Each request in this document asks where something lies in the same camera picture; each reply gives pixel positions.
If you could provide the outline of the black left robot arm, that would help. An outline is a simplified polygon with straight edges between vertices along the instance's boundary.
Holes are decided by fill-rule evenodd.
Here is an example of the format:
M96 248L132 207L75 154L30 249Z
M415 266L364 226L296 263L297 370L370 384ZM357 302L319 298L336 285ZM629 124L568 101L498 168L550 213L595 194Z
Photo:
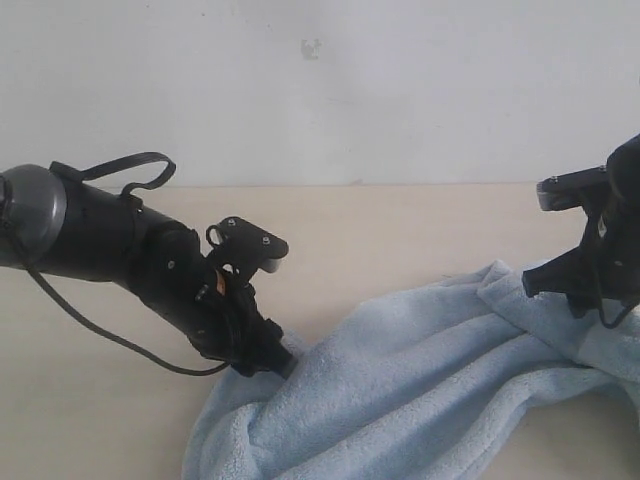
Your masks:
M95 179L164 162L144 152L90 169L55 162L1 175L1 263L48 277L113 283L180 331L217 369L288 377L297 358L279 325L261 315L251 280L288 254L276 235L231 216L204 235L147 207L135 185L112 194Z

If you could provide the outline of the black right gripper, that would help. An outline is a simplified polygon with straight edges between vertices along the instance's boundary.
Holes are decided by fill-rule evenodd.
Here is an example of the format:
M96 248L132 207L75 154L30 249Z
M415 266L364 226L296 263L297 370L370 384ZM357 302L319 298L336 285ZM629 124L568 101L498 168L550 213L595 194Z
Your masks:
M563 254L522 272L528 298L544 292L567 295L574 318L600 312L606 299L625 308L639 305L639 203L609 194L603 208L587 216L579 246L580 273L586 277L576 293L575 256Z

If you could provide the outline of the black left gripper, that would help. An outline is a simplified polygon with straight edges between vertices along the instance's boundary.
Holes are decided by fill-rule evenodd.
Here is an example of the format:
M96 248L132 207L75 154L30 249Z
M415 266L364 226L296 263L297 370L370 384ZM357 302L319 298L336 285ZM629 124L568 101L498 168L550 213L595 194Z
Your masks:
M221 328L214 336L219 345L208 346L206 357L222 360L245 377L271 372L287 380L294 372L298 358L282 344L283 329L260 313L251 284L216 270L205 275L195 302L212 310Z

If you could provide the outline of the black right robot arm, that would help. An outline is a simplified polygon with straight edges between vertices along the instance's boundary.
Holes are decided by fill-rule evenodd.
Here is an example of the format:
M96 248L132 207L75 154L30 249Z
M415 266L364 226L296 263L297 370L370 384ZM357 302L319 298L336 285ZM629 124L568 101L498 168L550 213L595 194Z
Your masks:
M587 222L575 248L523 272L525 294L563 294L574 317L596 310L603 326L619 326L639 305L639 137L602 166L539 182L536 193L541 210L581 208Z

